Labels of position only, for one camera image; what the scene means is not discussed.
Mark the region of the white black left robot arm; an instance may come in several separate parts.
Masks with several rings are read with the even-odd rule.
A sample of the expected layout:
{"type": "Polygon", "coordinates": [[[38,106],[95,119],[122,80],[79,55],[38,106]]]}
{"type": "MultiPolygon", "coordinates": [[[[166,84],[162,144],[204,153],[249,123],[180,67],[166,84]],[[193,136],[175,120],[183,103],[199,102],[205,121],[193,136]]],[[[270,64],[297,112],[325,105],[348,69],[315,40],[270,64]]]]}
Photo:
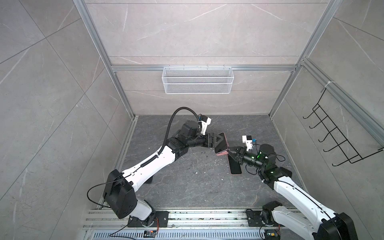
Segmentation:
{"type": "Polygon", "coordinates": [[[219,154],[228,149],[224,133],[206,133],[207,124],[203,121],[187,121],[172,137],[167,138],[165,146],[137,165],[122,172],[117,169],[109,173],[103,198],[118,219],[132,216],[149,226],[155,218],[155,209],[145,200],[136,197],[136,192],[158,171],[172,164],[189,148],[214,148],[219,154]]]}

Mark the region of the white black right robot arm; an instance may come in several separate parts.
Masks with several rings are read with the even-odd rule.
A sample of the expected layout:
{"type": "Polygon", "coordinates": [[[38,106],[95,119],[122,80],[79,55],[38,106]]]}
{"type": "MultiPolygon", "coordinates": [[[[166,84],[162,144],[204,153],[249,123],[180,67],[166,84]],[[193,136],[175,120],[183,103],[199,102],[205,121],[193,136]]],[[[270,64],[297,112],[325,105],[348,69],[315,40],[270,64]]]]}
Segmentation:
{"type": "Polygon", "coordinates": [[[353,220],[345,213],[336,213],[301,189],[293,180],[292,172],[276,165],[276,153],[271,145],[260,146],[258,154],[246,147],[231,147],[229,159],[255,167],[262,182],[294,205],[301,215],[288,210],[280,202],[272,201],[261,212],[264,226],[274,224],[287,227],[305,240],[356,240],[353,220]]]}

